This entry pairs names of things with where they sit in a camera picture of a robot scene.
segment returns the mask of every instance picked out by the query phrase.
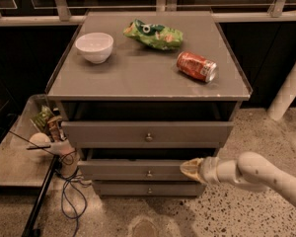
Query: white bowl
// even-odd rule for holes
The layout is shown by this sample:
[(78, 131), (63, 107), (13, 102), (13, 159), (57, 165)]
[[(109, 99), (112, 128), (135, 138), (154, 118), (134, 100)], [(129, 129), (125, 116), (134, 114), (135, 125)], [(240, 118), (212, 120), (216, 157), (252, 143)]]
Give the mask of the white bowl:
[(92, 63), (105, 62), (112, 51), (113, 38), (104, 33), (91, 33), (79, 37), (76, 47), (85, 59)]

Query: speckled floor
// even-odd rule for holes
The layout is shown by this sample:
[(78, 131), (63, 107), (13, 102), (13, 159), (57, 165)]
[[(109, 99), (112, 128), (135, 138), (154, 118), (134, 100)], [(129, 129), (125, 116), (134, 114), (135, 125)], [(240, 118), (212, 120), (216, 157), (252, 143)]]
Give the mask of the speckled floor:
[[(234, 158), (244, 151), (255, 151), (296, 176), (296, 108), (281, 121), (270, 119), (264, 109), (239, 110), (219, 156)], [(41, 236), (74, 233), (75, 221), (60, 208), (62, 185), (54, 177), (37, 218)], [(77, 236), (296, 236), (296, 209), (272, 190), (254, 194), (230, 185), (208, 186), (194, 199), (99, 199), (91, 187), (80, 191), (88, 207), (79, 220)], [(81, 211), (81, 198), (72, 190), (68, 195)], [(32, 197), (0, 196), (0, 236), (21, 236), (32, 204)]]

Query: white post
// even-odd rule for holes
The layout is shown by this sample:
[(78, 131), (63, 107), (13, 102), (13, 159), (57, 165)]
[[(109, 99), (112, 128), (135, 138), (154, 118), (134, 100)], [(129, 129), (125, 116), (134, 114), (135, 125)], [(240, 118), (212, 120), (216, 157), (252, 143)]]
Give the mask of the white post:
[(296, 97), (296, 63), (275, 99), (267, 110), (267, 114), (274, 120), (280, 120)]

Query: black pole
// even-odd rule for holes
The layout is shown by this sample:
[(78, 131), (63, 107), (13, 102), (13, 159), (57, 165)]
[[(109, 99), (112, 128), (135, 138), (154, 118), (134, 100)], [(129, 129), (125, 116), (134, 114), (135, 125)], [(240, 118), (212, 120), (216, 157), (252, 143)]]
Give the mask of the black pole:
[(42, 205), (43, 199), (44, 199), (44, 197), (46, 195), (46, 192), (48, 190), (48, 187), (49, 187), (50, 181), (52, 179), (53, 173), (54, 173), (55, 169), (57, 168), (58, 159), (59, 159), (58, 155), (54, 155), (53, 158), (52, 158), (52, 161), (51, 161), (51, 163), (49, 165), (49, 168), (48, 168), (48, 171), (46, 173), (45, 179), (43, 180), (42, 186), (40, 188), (40, 192), (39, 192), (39, 195), (37, 197), (36, 203), (34, 204), (34, 207), (33, 207), (32, 211), (31, 211), (30, 216), (29, 216), (27, 225), (26, 225), (26, 227), (25, 227), (25, 229), (23, 231), (23, 234), (22, 234), (23, 237), (32, 236), (33, 227), (34, 227), (34, 225), (36, 223), (40, 207)]

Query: cabinet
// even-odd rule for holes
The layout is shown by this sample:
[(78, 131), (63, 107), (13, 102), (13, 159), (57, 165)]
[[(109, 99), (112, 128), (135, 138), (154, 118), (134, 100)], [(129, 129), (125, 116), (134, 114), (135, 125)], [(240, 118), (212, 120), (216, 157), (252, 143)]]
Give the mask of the cabinet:
[[(180, 50), (160, 51), (126, 38), (134, 19), (184, 33)], [(104, 32), (114, 38), (110, 58), (86, 61), (72, 45), (48, 91), (63, 129), (79, 149), (79, 168), (103, 196), (201, 195), (204, 186), (180, 171), (184, 160), (215, 155), (251, 87), (208, 12), (91, 12), (78, 37)], [(218, 64), (202, 83), (176, 67), (181, 51)]]

